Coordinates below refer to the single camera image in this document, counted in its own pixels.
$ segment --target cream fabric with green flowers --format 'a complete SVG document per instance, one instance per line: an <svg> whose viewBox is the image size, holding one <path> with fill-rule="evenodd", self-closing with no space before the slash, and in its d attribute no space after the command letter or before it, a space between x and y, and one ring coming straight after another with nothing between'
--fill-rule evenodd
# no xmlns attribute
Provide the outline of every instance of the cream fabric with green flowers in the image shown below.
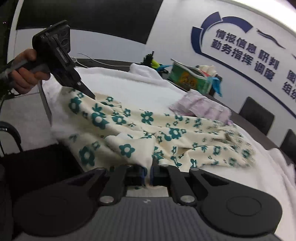
<svg viewBox="0 0 296 241"><path fill-rule="evenodd" d="M254 162L255 153L236 125L131 109L111 96L96 94L93 100L68 87L62 88L57 104L67 117L53 130L71 130L59 139L85 171L124 163L149 171L153 157L159 165L174 165L183 172L203 165L248 167Z"/></svg>

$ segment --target human hand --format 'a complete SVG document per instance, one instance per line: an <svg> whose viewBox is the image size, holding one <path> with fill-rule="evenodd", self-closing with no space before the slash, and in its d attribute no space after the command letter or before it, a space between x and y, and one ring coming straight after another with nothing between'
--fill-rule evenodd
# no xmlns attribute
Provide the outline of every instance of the human hand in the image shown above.
<svg viewBox="0 0 296 241"><path fill-rule="evenodd" d="M36 56L35 49L26 49L24 52L16 56L13 62L18 63L23 59L35 61ZM48 80L50 78L49 73L39 71L33 74L25 68L20 68L18 71L12 71L10 76L14 80L13 87L20 94L28 93L40 80Z"/></svg>

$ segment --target yellow-green object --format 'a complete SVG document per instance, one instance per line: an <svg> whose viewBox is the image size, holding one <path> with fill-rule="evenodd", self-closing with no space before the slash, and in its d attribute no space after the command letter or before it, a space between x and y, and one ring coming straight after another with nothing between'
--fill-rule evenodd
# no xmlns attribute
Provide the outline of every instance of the yellow-green object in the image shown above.
<svg viewBox="0 0 296 241"><path fill-rule="evenodd" d="M194 89L201 94L208 94L212 87L212 78L206 77L198 68L186 66L175 60L169 80L185 90Z"/></svg>
<svg viewBox="0 0 296 241"><path fill-rule="evenodd" d="M151 67L154 68L154 69L157 69L160 67L160 64L157 63L154 59L151 60Z"/></svg>

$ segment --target lavender folded garment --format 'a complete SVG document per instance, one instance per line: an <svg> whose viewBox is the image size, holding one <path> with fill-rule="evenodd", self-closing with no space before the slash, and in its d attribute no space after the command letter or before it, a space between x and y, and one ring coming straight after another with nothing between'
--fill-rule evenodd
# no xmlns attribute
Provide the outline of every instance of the lavender folded garment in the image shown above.
<svg viewBox="0 0 296 241"><path fill-rule="evenodd" d="M229 108L208 99L196 90L190 90L182 99L169 106L176 115L197 116L227 123Z"/></svg>

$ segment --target floor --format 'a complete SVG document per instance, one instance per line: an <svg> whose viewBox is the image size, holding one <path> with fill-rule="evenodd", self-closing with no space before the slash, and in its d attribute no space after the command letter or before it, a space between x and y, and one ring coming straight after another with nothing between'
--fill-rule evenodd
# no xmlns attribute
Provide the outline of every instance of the floor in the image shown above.
<svg viewBox="0 0 296 241"><path fill-rule="evenodd" d="M0 121L8 122L18 130L23 150L56 143L55 138L51 135L50 123L37 86L26 95L5 100L1 109ZM6 154L19 152L10 134L1 131L0 140Z"/></svg>

